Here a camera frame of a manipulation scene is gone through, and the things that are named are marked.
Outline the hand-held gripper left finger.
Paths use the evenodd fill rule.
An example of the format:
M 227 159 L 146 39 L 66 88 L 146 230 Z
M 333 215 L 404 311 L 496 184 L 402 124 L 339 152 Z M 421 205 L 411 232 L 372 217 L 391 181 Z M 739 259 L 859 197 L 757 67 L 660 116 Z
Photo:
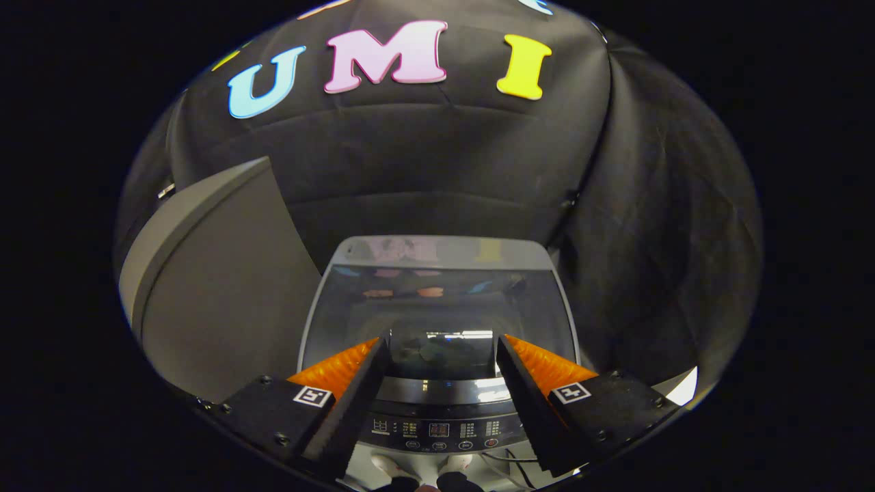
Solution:
M 380 336 L 288 378 L 256 377 L 224 402 L 207 402 L 205 411 L 270 461 L 340 479 L 390 360 L 390 341 Z

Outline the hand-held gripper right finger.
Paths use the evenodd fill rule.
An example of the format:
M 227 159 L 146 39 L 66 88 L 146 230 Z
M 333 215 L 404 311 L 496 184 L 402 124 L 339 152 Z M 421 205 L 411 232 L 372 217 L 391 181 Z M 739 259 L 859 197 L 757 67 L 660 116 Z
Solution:
M 597 374 L 503 334 L 496 361 L 540 468 L 562 476 L 615 460 L 684 414 L 628 372 Z

